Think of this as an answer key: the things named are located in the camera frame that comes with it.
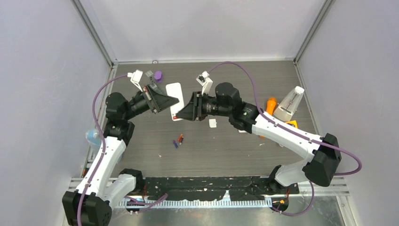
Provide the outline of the white remote control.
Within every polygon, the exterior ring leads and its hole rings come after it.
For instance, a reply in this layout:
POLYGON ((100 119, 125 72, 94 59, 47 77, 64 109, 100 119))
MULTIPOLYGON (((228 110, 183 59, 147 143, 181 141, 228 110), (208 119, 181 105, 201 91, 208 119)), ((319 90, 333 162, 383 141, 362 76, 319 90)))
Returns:
POLYGON ((184 98, 182 87, 179 82, 170 83, 166 85, 167 95, 178 100, 178 102, 170 107, 170 114, 172 121, 180 121, 182 119, 177 117, 177 113, 184 107, 184 98))

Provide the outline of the white battery cover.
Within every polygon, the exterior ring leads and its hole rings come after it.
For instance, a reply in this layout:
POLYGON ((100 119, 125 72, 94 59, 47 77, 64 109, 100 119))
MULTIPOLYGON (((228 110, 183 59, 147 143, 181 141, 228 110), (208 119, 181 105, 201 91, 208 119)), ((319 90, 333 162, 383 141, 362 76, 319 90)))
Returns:
POLYGON ((216 119, 209 119, 208 123, 209 123, 209 127, 210 128, 216 128, 217 127, 216 119))

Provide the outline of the purple battery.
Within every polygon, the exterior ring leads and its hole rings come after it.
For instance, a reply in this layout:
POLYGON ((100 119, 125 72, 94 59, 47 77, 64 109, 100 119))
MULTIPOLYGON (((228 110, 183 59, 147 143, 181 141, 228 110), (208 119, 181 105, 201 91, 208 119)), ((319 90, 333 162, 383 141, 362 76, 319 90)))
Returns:
POLYGON ((175 140, 173 140, 172 142, 173 142, 173 145, 175 146, 175 148, 179 148, 179 146, 175 140))

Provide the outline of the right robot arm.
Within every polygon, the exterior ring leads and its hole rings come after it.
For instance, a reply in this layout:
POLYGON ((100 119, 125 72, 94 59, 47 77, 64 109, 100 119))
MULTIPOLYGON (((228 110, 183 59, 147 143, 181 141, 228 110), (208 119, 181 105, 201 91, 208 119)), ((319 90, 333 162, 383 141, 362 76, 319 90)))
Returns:
POLYGON ((341 161, 337 138, 331 134, 320 137, 290 126, 242 101, 239 91, 228 82, 215 88, 215 97, 193 92, 189 103, 177 118, 201 121, 208 115, 228 117, 236 129, 268 138, 302 157, 302 161, 276 166, 269 176, 269 188, 274 193, 295 183, 311 181, 322 187, 330 186, 341 161))

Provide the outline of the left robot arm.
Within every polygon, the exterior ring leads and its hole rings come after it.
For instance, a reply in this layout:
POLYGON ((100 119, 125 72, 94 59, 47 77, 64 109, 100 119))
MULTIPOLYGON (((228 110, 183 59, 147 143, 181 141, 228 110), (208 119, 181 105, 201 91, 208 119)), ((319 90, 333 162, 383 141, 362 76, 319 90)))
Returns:
POLYGON ((159 113, 179 103, 179 99, 158 92, 151 85, 143 87, 131 100, 119 92, 106 99, 107 123, 101 132, 101 146, 92 166, 75 191, 63 195, 62 204, 71 226, 107 226, 113 209, 128 193, 138 195, 144 190, 142 172, 124 169, 108 185, 111 174, 127 148, 134 124, 130 119, 151 110, 159 113))

